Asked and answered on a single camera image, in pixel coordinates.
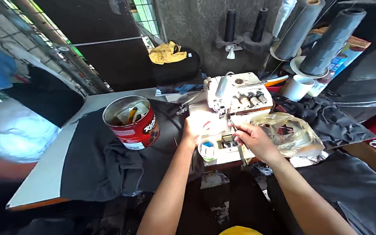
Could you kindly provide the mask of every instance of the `yellow cloth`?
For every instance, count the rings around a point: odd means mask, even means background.
[[[187,57],[187,52],[179,52],[181,50],[180,45],[176,45],[178,50],[176,53],[173,52],[175,43],[170,41],[168,44],[158,45],[150,51],[149,57],[155,64],[164,64],[178,62]]]
[[[224,230],[220,235],[262,235],[262,233],[248,227],[234,226]]]

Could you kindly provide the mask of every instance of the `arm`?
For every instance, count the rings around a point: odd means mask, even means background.
[[[182,140],[162,182],[153,195],[137,235],[174,235],[181,216],[192,153],[196,138],[207,119],[190,116],[185,120]]]
[[[239,145],[246,143],[257,158],[272,168],[288,205],[305,234],[356,235],[342,216],[284,158],[260,127],[250,124],[237,127],[239,131],[236,132],[235,140],[239,141]]]

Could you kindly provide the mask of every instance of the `white cup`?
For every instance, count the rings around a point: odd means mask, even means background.
[[[305,94],[307,94],[313,85],[314,79],[303,77],[301,75],[294,75],[294,77],[289,80],[289,83],[285,87],[282,95],[292,101],[297,102],[302,99]]]

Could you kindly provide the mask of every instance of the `clear plastic bag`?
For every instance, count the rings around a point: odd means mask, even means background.
[[[59,132],[59,127],[15,99],[0,103],[0,158],[38,161]]]
[[[324,149],[320,138],[304,120],[288,113],[275,112],[252,119],[260,126],[279,152],[286,157],[317,157]]]

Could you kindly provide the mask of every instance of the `hand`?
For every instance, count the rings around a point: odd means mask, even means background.
[[[246,123],[236,125],[236,127],[238,130],[234,141],[237,141],[240,146],[245,143],[259,160],[269,166],[285,160],[262,128]]]
[[[193,143],[194,147],[197,146],[198,136],[205,130],[205,126],[214,123],[216,119],[218,120],[218,117],[211,112],[195,112],[185,119],[182,139]]]

